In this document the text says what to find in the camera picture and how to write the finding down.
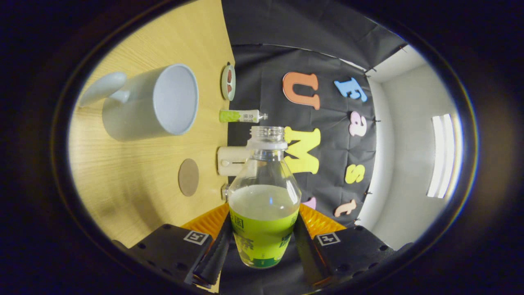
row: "screw hole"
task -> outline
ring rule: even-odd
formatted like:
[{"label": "screw hole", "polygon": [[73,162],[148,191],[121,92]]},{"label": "screw hole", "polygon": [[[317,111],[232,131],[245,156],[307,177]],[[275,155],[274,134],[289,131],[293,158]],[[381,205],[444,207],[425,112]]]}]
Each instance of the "screw hole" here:
[{"label": "screw hole", "polygon": [[338,272],[346,272],[350,269],[350,266],[348,264],[341,264],[339,267],[336,268],[336,271]]},{"label": "screw hole", "polygon": [[356,273],[353,274],[353,278],[356,277],[356,276],[358,276],[358,275],[360,275],[361,273],[363,273],[363,271],[361,271],[361,270],[360,270],[360,271],[357,271]]},{"label": "screw hole", "polygon": [[188,269],[188,266],[182,263],[177,264],[177,269],[181,271],[186,271]]}]

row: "glass bottle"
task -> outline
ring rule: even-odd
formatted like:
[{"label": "glass bottle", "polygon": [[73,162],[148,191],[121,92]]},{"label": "glass bottle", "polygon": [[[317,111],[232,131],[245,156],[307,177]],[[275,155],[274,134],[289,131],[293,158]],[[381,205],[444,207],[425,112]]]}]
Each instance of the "glass bottle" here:
[{"label": "glass bottle", "polygon": [[287,147],[283,127],[251,127],[251,155],[228,189],[238,253],[252,268],[282,259],[297,220],[301,193],[284,162]]}]

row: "wooden tabletop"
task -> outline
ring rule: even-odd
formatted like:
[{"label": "wooden tabletop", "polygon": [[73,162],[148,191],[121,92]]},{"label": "wooden tabletop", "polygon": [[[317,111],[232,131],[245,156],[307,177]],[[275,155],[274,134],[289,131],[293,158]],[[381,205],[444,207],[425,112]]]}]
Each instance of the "wooden tabletop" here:
[{"label": "wooden tabletop", "polygon": [[[94,69],[83,91],[111,72],[132,77],[183,63],[196,75],[200,93],[195,123],[182,136],[118,142],[104,129],[103,101],[74,111],[72,174],[82,202],[110,239],[131,247],[164,223],[180,226],[223,204],[220,189],[227,177],[217,173],[216,151],[227,146],[227,123],[219,123],[219,110],[229,106],[220,90],[227,62],[235,61],[221,1],[198,0],[143,26]],[[190,197],[178,186],[178,170],[187,158],[200,171]]]}]

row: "small metal object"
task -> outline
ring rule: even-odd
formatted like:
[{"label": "small metal object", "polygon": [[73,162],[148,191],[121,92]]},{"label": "small metal object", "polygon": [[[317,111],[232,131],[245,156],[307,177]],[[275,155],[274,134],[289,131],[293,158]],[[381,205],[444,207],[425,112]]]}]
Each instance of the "small metal object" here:
[{"label": "small metal object", "polygon": [[222,200],[226,201],[227,202],[227,199],[228,199],[228,190],[229,190],[229,186],[230,184],[229,183],[226,183],[222,186],[222,189],[221,189],[221,197],[222,197]]}]

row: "fluorescent light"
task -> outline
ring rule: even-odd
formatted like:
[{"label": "fluorescent light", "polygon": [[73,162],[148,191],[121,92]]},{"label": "fluorescent light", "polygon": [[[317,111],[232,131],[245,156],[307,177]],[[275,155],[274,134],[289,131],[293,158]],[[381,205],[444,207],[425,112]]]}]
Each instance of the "fluorescent light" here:
[{"label": "fluorescent light", "polygon": [[444,164],[444,174],[442,175],[442,182],[440,184],[439,198],[443,198],[446,194],[447,187],[450,184],[451,172],[453,171],[453,162],[455,160],[455,135],[453,134],[453,123],[451,122],[450,114],[445,114],[443,118],[446,142],[446,160]]},{"label": "fluorescent light", "polygon": [[435,164],[426,195],[443,198],[450,184],[455,162],[455,134],[449,114],[436,116],[431,120],[435,133]]},{"label": "fluorescent light", "polygon": [[444,144],[444,126],[439,116],[431,118],[435,134],[435,165],[433,166],[433,176],[429,184],[428,197],[434,197],[442,179],[444,170],[445,144]]}]

